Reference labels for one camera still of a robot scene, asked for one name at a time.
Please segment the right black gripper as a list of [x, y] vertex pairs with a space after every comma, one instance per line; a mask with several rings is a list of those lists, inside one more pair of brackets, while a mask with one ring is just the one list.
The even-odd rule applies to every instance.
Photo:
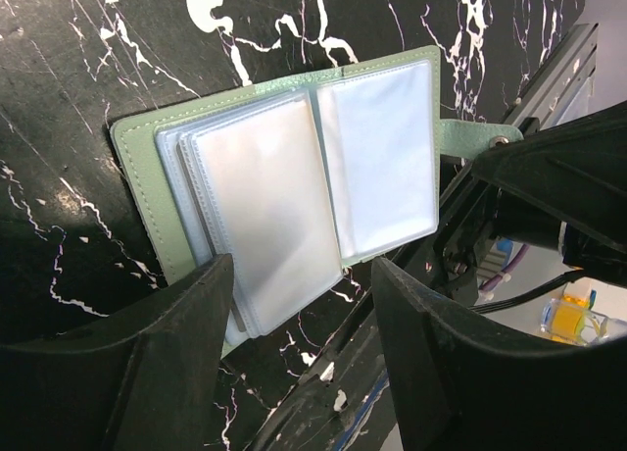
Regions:
[[[495, 186], [458, 175], [445, 187], [439, 228], [425, 241], [427, 287], [469, 304], [503, 285], [532, 246], [560, 253], [570, 270], [508, 304], [526, 304], [584, 277], [626, 286], [624, 102], [488, 150], [472, 173]], [[481, 263], [503, 238], [520, 249], [479, 284]]]

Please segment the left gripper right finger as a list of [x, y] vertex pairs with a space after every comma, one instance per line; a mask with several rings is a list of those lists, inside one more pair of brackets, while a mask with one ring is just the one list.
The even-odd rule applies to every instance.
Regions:
[[622, 450], [626, 342], [576, 347], [498, 324], [384, 258], [375, 316], [408, 450]]

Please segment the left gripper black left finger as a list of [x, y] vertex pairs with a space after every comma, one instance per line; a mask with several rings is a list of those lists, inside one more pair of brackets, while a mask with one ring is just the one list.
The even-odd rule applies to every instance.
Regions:
[[218, 255], [92, 324], [1, 349], [5, 450], [199, 450], [234, 267]]

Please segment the grey-green card holder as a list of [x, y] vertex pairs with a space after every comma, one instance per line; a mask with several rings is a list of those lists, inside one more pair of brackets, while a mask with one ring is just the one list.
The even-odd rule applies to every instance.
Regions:
[[486, 124], [444, 119], [440, 115], [440, 52], [425, 46], [379, 59], [347, 66], [289, 75], [222, 91], [204, 98], [172, 105], [160, 110], [124, 118], [112, 129], [112, 140], [130, 186], [143, 224], [148, 232], [163, 274], [168, 283], [175, 283], [190, 274], [199, 263], [192, 254], [182, 221], [176, 209], [166, 172], [155, 143], [156, 134], [174, 125], [184, 125], [211, 113], [226, 111], [284, 91], [290, 85], [325, 84], [334, 78], [353, 77], [360, 72], [379, 70], [386, 65], [404, 64], [427, 58], [435, 63], [433, 110], [436, 125], [436, 190], [437, 210], [440, 189], [440, 159], [448, 155], [464, 160], [476, 158], [498, 137], [508, 142], [521, 139], [521, 131], [512, 125]]

